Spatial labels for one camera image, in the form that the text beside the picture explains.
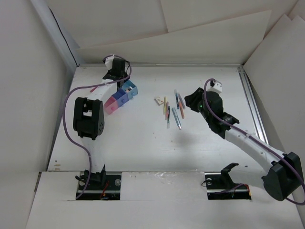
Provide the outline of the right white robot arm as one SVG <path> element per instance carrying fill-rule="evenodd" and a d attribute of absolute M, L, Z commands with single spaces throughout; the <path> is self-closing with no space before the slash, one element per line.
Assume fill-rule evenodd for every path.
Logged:
<path fill-rule="evenodd" d="M 241 129 L 239 120 L 224 112 L 218 90 L 198 88 L 184 100 L 187 107 L 203 116 L 212 132 L 240 148 L 261 167 L 253 170 L 232 162 L 219 171 L 217 177 L 206 177 L 207 188 L 217 190 L 214 196 L 225 196 L 251 185 L 265 190 L 275 200 L 283 201 L 297 188 L 305 186 L 299 156 L 277 150 Z"/>

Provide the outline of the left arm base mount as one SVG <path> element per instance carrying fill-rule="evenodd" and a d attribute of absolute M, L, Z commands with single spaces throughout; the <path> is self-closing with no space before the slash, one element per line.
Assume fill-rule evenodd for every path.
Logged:
<path fill-rule="evenodd" d="M 85 170 L 78 180 L 76 200 L 120 200 L 122 174 L 120 172 L 107 172 L 103 167 L 101 172 L 91 173 L 89 183 L 85 187 L 89 171 Z"/>

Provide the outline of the white boxed eraser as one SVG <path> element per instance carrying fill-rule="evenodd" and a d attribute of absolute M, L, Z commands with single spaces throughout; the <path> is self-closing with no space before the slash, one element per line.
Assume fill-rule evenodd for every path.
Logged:
<path fill-rule="evenodd" d="M 156 96 L 156 97 L 154 98 L 154 100 L 155 100 L 155 102 L 156 102 L 158 105 L 164 104 L 164 100 L 163 100 L 161 97 L 159 97 L 159 96 Z"/>

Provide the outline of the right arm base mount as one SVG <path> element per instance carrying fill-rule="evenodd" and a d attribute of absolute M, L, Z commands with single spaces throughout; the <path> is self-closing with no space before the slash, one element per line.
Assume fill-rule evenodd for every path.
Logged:
<path fill-rule="evenodd" d="M 248 185 L 234 183 L 229 172 L 238 166 L 231 163 L 218 172 L 205 172 L 202 187 L 206 188 L 208 200 L 251 200 L 251 192 Z"/>

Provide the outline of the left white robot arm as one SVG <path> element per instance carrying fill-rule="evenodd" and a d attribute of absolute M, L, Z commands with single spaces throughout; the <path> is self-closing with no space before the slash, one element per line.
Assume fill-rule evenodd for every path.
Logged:
<path fill-rule="evenodd" d="M 101 153 L 97 153 L 95 140 L 105 128 L 104 117 L 120 107 L 120 98 L 128 101 L 127 93 L 122 86 L 131 75 L 130 63 L 115 55 L 104 59 L 107 68 L 100 86 L 87 87 L 89 95 L 77 97 L 74 103 L 72 127 L 81 138 L 82 145 L 90 152 L 90 169 L 94 174 L 90 177 L 90 184 L 95 189 L 106 185 L 106 177 L 99 173 L 104 166 Z"/>

